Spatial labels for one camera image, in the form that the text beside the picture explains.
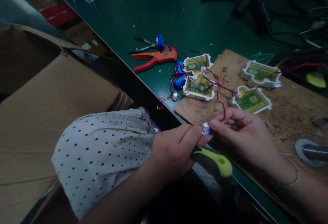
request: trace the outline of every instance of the right hand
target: right hand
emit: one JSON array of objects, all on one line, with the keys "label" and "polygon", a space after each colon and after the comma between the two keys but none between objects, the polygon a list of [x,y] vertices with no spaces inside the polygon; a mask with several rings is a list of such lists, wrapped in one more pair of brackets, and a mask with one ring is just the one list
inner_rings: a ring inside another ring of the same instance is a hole
[{"label": "right hand", "polygon": [[209,123],[212,130],[217,132],[224,142],[232,144],[236,150],[253,166],[265,171],[273,180],[290,182],[282,175],[282,169],[292,170],[293,166],[285,160],[274,146],[271,135],[264,121],[257,115],[237,108],[227,108],[226,119],[223,113]]}]

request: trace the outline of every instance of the hand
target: hand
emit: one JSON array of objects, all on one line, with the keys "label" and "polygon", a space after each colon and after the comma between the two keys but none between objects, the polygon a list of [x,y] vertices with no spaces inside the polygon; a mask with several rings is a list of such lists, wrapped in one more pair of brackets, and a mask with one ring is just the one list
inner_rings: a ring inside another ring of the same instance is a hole
[{"label": "hand", "polygon": [[259,116],[228,108],[226,119],[220,122],[222,119],[223,114],[218,115],[210,121],[210,127],[224,142],[232,144],[248,162],[265,171],[274,181],[290,183],[296,178],[293,165],[279,154]]},{"label": "hand", "polygon": [[185,123],[156,134],[149,164],[164,184],[180,178],[194,165],[190,158],[194,147],[197,144],[204,146],[212,139],[211,135],[201,133],[200,126]]}]

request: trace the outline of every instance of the bracelet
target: bracelet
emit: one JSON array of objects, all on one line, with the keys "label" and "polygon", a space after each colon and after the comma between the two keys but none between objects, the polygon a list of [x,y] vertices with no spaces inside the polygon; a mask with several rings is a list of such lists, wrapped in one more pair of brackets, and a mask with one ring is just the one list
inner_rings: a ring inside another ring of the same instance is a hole
[{"label": "bracelet", "polygon": [[290,162],[290,163],[294,165],[294,167],[295,167],[295,169],[297,171],[297,177],[296,177],[296,179],[292,183],[289,183],[289,184],[282,184],[282,183],[275,182],[277,185],[279,185],[279,186],[293,186],[293,185],[297,184],[301,180],[301,172],[300,172],[300,170],[298,169],[298,167],[294,163],[292,163],[292,162]]}]

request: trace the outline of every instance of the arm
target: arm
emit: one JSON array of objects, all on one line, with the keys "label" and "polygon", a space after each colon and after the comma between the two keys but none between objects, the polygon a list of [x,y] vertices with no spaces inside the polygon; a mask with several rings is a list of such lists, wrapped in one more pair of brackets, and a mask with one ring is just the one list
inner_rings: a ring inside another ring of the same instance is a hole
[{"label": "arm", "polygon": [[183,176],[194,164],[190,159],[201,128],[183,124],[155,136],[152,154],[129,178],[111,191],[80,223],[129,223],[166,184]]},{"label": "arm", "polygon": [[[281,156],[260,117],[243,110],[228,108],[226,119],[221,121],[222,119],[223,114],[218,115],[210,122],[210,127],[224,142],[232,144],[249,163],[263,171],[273,182],[289,184],[296,180],[295,167]],[[275,186],[286,196],[287,201],[291,198],[308,216],[318,223],[326,223],[328,186],[303,170],[300,176],[300,181],[292,186]]]}]

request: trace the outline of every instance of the pliers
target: pliers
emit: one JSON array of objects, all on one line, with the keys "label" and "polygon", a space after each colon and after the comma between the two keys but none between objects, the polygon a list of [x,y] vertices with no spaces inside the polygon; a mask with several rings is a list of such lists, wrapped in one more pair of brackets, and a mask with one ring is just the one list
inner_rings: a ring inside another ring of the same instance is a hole
[{"label": "pliers", "polygon": [[134,60],[150,59],[149,62],[134,68],[134,72],[138,73],[140,71],[144,71],[149,69],[150,67],[153,67],[155,64],[175,62],[177,60],[177,51],[173,46],[171,46],[170,50],[169,46],[167,45],[165,46],[163,52],[158,51],[154,53],[137,53],[131,54],[131,56]]},{"label": "pliers", "polygon": [[157,48],[157,45],[156,43],[150,43],[148,40],[146,39],[143,39],[143,38],[140,38],[140,37],[134,37],[134,39],[138,40],[138,41],[142,41],[144,43],[146,43],[148,46],[147,47],[144,47],[144,48],[141,48],[140,50],[136,50],[136,51],[130,51],[129,54],[132,55],[132,54],[137,54],[137,53],[142,53],[142,52],[145,52],[149,49],[156,49]]}]

